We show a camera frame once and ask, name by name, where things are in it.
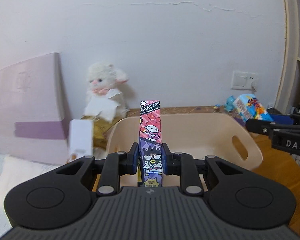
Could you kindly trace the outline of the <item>white plush lamb toy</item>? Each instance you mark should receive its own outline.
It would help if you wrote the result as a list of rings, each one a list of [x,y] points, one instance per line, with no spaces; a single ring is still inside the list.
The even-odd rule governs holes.
[[[92,64],[88,68],[87,105],[83,115],[107,122],[125,118],[128,108],[118,85],[127,81],[128,75],[113,64]]]

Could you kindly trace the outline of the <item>white pillow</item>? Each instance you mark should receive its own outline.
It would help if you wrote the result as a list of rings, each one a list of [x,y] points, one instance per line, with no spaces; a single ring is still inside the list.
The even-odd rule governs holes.
[[[59,165],[28,161],[10,155],[6,156],[0,174],[0,208],[4,207],[6,195],[15,186],[58,167]]]

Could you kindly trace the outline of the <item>wooden door frame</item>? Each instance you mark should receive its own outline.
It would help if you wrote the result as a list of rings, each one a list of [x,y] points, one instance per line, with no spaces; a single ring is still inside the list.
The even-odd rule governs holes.
[[[300,0],[284,0],[285,51],[275,108],[300,112]]]

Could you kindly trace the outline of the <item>blue cartoon tissue pack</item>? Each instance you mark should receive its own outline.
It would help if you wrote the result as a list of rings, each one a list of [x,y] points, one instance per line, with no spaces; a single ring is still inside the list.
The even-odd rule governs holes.
[[[235,109],[244,122],[248,119],[273,121],[270,114],[254,94],[242,94],[234,100]]]

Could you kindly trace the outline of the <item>gold wrapped package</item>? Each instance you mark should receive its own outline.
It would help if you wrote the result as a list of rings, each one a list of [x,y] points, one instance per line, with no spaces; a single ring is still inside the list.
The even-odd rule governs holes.
[[[108,122],[95,116],[84,115],[81,117],[81,120],[91,120],[93,122],[93,146],[104,150],[107,147],[110,130],[121,119],[121,117],[115,117],[112,122]]]

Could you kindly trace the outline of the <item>white wall socket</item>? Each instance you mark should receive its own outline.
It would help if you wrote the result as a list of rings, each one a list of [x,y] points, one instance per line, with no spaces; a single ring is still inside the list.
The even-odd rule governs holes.
[[[232,74],[231,89],[257,91],[258,74],[234,71]]]

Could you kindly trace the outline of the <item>white phone stand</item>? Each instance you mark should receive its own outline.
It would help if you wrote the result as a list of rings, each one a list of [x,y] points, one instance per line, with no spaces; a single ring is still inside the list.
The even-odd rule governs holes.
[[[93,121],[73,119],[69,125],[69,147],[67,163],[81,157],[93,155]]]

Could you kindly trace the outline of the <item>tiny blue mushroom figurine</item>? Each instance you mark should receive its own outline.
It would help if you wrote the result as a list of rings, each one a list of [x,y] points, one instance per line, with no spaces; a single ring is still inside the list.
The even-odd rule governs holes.
[[[220,111],[220,105],[215,105],[213,107],[213,109],[215,110],[215,112],[219,112]]]

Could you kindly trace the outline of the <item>blue figurine toy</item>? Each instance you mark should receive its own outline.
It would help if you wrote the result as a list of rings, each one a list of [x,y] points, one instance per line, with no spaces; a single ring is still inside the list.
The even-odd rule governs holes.
[[[224,109],[227,112],[232,112],[235,109],[235,106],[234,106],[235,100],[236,100],[236,98],[233,95],[227,98],[226,103],[224,105]]]

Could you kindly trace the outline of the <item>pink purple headboard panel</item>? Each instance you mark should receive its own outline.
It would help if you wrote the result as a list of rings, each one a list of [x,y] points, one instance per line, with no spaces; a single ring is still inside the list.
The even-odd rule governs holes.
[[[66,163],[69,118],[60,73],[57,53],[0,70],[0,153]]]

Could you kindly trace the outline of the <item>beige plastic storage bin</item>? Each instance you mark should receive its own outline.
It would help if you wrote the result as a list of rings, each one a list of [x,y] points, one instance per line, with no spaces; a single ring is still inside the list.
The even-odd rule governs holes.
[[[221,113],[154,113],[128,117],[112,129],[107,153],[129,151],[139,137],[158,133],[171,152],[183,152],[195,159],[215,155],[247,170],[259,167],[263,157],[250,134],[232,117]]]

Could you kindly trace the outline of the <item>colourful cartoon character box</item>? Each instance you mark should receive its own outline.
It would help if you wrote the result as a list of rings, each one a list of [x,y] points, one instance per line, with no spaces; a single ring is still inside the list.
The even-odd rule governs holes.
[[[161,187],[162,142],[159,100],[140,102],[139,170],[143,187]]]

